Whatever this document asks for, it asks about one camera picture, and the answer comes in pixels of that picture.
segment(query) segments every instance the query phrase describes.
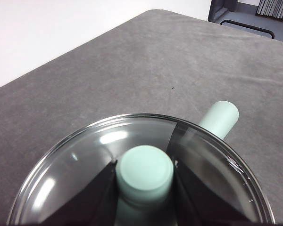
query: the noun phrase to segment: gray table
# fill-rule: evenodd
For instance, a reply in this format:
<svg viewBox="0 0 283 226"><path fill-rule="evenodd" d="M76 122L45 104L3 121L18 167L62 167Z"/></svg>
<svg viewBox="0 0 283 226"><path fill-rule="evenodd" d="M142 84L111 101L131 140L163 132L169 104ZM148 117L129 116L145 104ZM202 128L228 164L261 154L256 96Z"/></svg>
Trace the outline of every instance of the gray table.
<svg viewBox="0 0 283 226"><path fill-rule="evenodd" d="M238 106L225 141L283 222L283 42L150 10L0 88L0 223L34 164L76 129L123 113L198 122L218 100Z"/></svg>

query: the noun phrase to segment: mint green cylinder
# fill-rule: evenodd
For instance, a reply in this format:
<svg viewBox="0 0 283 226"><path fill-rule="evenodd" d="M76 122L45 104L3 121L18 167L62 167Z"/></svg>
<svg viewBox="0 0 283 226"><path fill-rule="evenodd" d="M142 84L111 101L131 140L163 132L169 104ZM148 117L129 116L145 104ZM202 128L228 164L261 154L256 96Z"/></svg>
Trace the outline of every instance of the mint green cylinder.
<svg viewBox="0 0 283 226"><path fill-rule="evenodd" d="M127 202L136 206L157 205L171 189L173 164L159 148L140 145L118 160L116 175L120 194Z"/></svg>
<svg viewBox="0 0 283 226"><path fill-rule="evenodd" d="M239 118L237 107L228 101L214 103L203 116L199 125L223 139Z"/></svg>

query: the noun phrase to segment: mint green cap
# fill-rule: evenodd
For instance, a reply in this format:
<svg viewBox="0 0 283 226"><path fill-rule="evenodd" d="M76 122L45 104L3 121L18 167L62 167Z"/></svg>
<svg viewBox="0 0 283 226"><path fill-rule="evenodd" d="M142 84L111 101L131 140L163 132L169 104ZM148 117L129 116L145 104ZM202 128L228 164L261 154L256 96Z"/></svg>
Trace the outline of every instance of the mint green cap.
<svg viewBox="0 0 283 226"><path fill-rule="evenodd" d="M128 150L116 166L121 195L136 205L148 205L166 199L173 178L169 156L157 147L140 145Z"/></svg>

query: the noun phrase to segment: white wall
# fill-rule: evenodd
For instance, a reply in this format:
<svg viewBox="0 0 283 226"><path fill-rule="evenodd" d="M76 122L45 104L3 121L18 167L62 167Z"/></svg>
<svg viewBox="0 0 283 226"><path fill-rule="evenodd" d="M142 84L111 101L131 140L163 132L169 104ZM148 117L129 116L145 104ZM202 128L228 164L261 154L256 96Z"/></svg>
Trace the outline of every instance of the white wall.
<svg viewBox="0 0 283 226"><path fill-rule="evenodd" d="M207 20L211 0L0 0L0 87L149 10Z"/></svg>
<svg viewBox="0 0 283 226"><path fill-rule="evenodd" d="M259 3L260 3L260 0L239 0L239 2L245 3L245 4L254 5L254 6L258 6Z"/></svg>

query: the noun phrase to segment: clear glass bowl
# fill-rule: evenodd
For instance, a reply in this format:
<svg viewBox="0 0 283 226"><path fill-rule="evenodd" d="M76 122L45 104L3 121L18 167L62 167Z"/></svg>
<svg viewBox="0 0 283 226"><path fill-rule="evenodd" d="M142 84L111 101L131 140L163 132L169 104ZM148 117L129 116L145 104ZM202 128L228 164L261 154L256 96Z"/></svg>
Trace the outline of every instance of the clear glass bowl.
<svg viewBox="0 0 283 226"><path fill-rule="evenodd" d="M90 124L55 145L24 181L9 224L39 223L80 192L110 161L137 145L173 150L212 191L255 222L274 223L266 197L245 162L223 140L198 125L157 114L126 114Z"/></svg>

